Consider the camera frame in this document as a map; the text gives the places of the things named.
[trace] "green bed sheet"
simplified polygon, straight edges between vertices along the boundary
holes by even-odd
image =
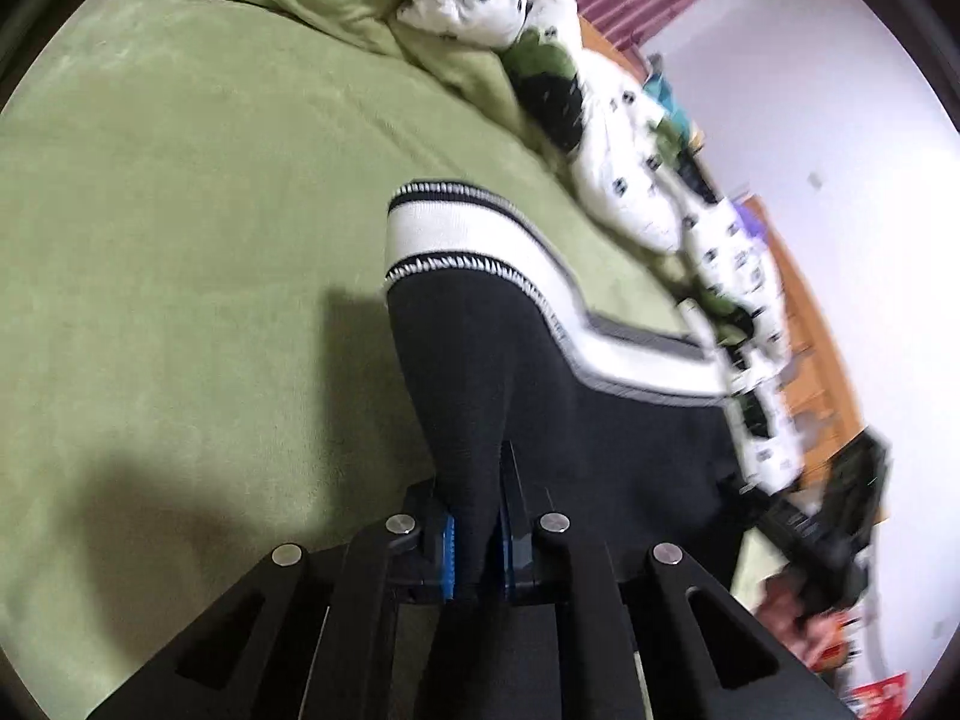
[[[507,196],[587,302],[683,332],[538,157],[261,7],[90,0],[0,116],[0,645],[85,716],[272,546],[431,473],[381,293],[418,177]]]

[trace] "crumpled blanket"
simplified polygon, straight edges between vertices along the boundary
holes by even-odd
[[[584,49],[575,0],[242,1],[285,10],[353,45],[419,64],[520,135],[561,175],[569,170],[579,203],[603,227],[655,255],[680,255],[690,296],[715,327],[733,328],[731,395],[742,400],[745,381],[750,391],[764,389],[763,404],[753,409],[762,424],[746,420],[748,428],[757,424],[750,454],[799,469],[791,448],[797,442],[772,435],[790,431],[782,399],[757,387],[779,373],[789,354],[773,258],[738,225],[731,201],[690,180],[686,143],[667,111],[621,67]],[[502,65],[515,99],[539,127],[509,106],[491,104],[491,76],[478,81],[477,73],[491,60]],[[742,375],[761,359],[750,376]]]

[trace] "wooden bed frame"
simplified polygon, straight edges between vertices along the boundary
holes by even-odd
[[[613,60],[641,83],[646,80],[637,65],[583,17],[580,28],[585,47]],[[863,429],[863,419],[827,322],[803,276],[771,227],[760,199],[751,197],[746,205],[767,227],[768,244],[784,284],[795,374],[784,386],[784,396],[790,415],[808,426],[803,432],[812,429],[803,456],[803,486],[812,487],[826,480],[829,459]]]

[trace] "round metal bolt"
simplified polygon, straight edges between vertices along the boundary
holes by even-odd
[[[304,551],[296,544],[280,544],[271,557],[277,565],[295,565],[304,556]]]
[[[397,536],[406,536],[414,528],[416,528],[416,519],[410,517],[410,514],[394,514],[387,520],[387,530],[396,533]]]
[[[664,541],[654,547],[654,557],[666,565],[676,565],[683,560],[683,550],[669,541]]]
[[[549,512],[541,517],[541,528],[547,533],[563,533],[570,527],[570,518],[560,512]]]

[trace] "bed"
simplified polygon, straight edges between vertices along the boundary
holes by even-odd
[[[685,332],[520,138],[304,30],[228,1],[89,0],[0,118],[0,645],[54,720],[272,546],[344,541],[429,475],[381,293],[403,182],[510,197],[590,305]],[[813,303],[792,305],[824,413],[845,380]]]

